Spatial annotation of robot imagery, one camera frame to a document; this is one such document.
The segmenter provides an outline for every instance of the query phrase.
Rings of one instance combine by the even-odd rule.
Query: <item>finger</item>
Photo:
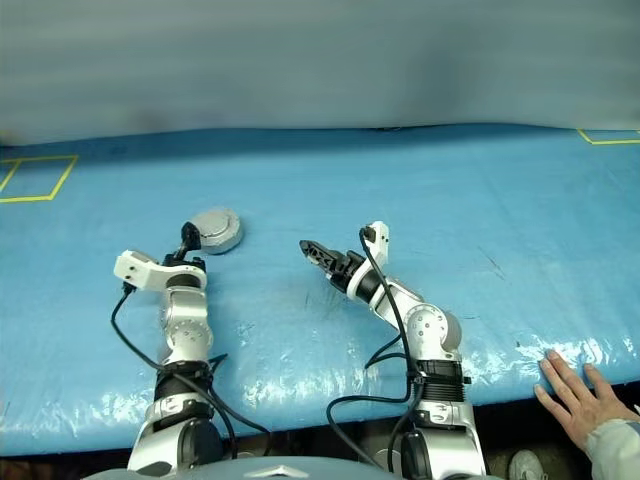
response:
[[[555,371],[558,372],[562,381],[571,389],[579,400],[594,400],[593,395],[591,395],[591,392],[582,379],[576,375],[576,372],[567,365],[567,362],[565,362],[557,352],[551,350],[548,357],[551,365],[553,365]]]
[[[569,411],[572,413],[577,412],[580,409],[580,402],[567,384],[562,381],[551,362],[545,358],[540,362],[540,367],[542,367],[542,372],[553,387],[553,391],[556,392],[560,400],[569,408]]]
[[[562,428],[565,430],[569,426],[571,422],[571,415],[567,412],[562,405],[558,402],[555,402],[553,398],[549,396],[549,394],[542,388],[540,385],[536,385],[533,387],[533,391],[538,398],[538,401],[542,404],[542,406],[551,414],[553,418],[555,418]]]
[[[602,374],[598,371],[596,367],[587,363],[584,366],[584,373],[587,374],[587,378],[593,385],[593,388],[596,391],[596,395],[599,399],[605,398],[615,398],[616,394],[613,393],[613,389],[609,382],[602,376]]]

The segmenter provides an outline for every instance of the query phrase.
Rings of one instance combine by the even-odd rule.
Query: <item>shoe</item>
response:
[[[509,480],[548,480],[542,464],[531,450],[520,450],[509,462]]]

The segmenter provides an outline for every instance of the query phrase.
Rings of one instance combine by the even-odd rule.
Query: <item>gray round object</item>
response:
[[[236,213],[229,209],[210,210],[191,220],[200,231],[202,250],[219,255],[235,247],[242,240],[242,225]]]

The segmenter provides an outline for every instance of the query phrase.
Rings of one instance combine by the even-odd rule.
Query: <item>gray sleeve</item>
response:
[[[593,480],[634,480],[640,472],[640,423],[609,420],[589,434]]]

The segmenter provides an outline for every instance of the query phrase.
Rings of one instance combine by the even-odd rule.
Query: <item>blue table surface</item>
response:
[[[359,250],[374,220],[391,229],[387,273],[459,318],[474,404],[531,397],[552,347],[615,383],[639,379],[640,144],[627,138],[640,134],[473,125],[3,149],[0,182],[12,159],[78,160],[50,201],[2,199],[48,194],[68,158],[24,161],[0,192],[0,455],[132,445],[155,375],[109,326],[115,258],[161,258],[183,222],[216,206],[233,208],[246,236],[206,258],[211,353],[229,354],[215,385],[268,428],[326,423],[337,396],[402,392],[401,361],[363,370],[395,331],[298,247]],[[121,316],[151,355],[164,344],[158,300],[136,293]],[[336,416],[402,410],[362,402]]]

